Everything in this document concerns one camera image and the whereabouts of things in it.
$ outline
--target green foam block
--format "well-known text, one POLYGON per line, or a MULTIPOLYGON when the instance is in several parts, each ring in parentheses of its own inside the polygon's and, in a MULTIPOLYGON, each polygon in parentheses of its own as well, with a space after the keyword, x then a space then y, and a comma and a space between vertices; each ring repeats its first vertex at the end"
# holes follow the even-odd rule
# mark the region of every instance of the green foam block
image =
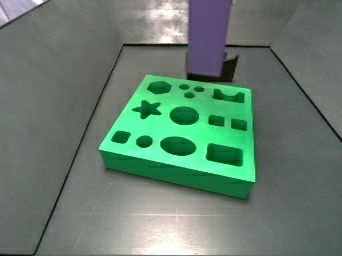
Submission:
POLYGON ((255 183, 250 89, 146 76, 99 150, 108 169, 247 198, 255 183))

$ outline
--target gray floor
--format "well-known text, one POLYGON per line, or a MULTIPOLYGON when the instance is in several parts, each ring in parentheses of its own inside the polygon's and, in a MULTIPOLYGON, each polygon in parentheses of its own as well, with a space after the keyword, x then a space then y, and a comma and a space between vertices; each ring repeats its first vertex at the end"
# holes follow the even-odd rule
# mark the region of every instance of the gray floor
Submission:
POLYGON ((98 146, 144 75, 184 77, 186 48, 126 47, 39 254, 341 255, 341 142, 271 51, 230 53, 254 91, 250 199, 104 169, 98 146))

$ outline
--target black base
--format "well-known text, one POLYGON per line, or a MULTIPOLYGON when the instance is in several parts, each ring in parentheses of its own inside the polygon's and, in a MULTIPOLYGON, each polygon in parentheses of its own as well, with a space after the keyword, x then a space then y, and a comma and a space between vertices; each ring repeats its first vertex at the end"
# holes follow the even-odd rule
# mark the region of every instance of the black base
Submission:
POLYGON ((201 82, 233 82, 239 55, 223 61, 221 76, 206 76, 187 73, 187 79, 201 82))

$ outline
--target purple block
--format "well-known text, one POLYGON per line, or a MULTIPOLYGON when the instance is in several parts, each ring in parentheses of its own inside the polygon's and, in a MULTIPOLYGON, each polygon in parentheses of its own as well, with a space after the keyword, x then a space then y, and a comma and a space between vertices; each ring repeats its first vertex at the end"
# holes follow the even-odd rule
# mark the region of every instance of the purple block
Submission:
POLYGON ((231 0, 189 1, 187 73, 221 76, 231 0))

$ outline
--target shape hole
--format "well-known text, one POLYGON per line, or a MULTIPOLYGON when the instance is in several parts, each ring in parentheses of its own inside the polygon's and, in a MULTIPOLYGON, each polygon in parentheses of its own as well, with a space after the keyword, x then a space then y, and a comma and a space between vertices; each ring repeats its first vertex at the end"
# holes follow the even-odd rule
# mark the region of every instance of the shape hole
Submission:
POLYGON ((171 87, 172 87, 171 84, 168 84, 164 81, 159 81, 159 82, 152 82, 148 85, 147 90, 154 94, 163 94, 171 91, 171 87))
POLYGON ((146 119, 150 115, 160 116, 162 112, 158 110, 160 104, 160 102, 151 104, 148 101, 143 100, 140 107, 134 108, 132 111, 140 112, 142 119, 146 119))
POLYGON ((190 88, 190 86, 189 86, 187 84, 180 84, 180 85, 179 85, 179 88, 180 88, 182 90, 187 90, 187 89, 190 88))
POLYGON ((124 131, 115 132, 112 136, 112 142, 124 144, 130 139, 131 133, 124 131))
POLYGON ((136 139, 136 145, 140 148, 148 148, 152 145, 152 138, 150 136, 142 136, 136 139))
POLYGON ((171 110, 170 118, 179 125, 191 125, 198 121, 199 114, 194 108, 178 107, 171 110))
POLYGON ((209 116, 209 124, 223 127, 225 126, 225 117, 210 115, 209 116))
POLYGON ((238 92, 234 96, 230 96, 226 95, 219 89, 214 89, 213 99, 245 103, 245 93, 238 92))
POLYGON ((234 166, 242 166, 243 164, 242 150, 218 144, 209 144, 206 158, 209 161, 234 166))
POLYGON ((197 86, 197 87, 194 88, 194 90, 195 90, 197 92, 205 92, 205 88, 203 88, 202 86, 197 86))
POLYGON ((193 99, 195 97, 195 94, 193 92, 186 92, 184 97, 193 99))
POLYGON ((182 137, 167 137, 160 142, 162 149, 171 155, 187 156, 197 151, 194 142, 182 137))
POLYGON ((242 131, 247 131, 247 122, 241 119, 231 119, 231 128, 242 131))

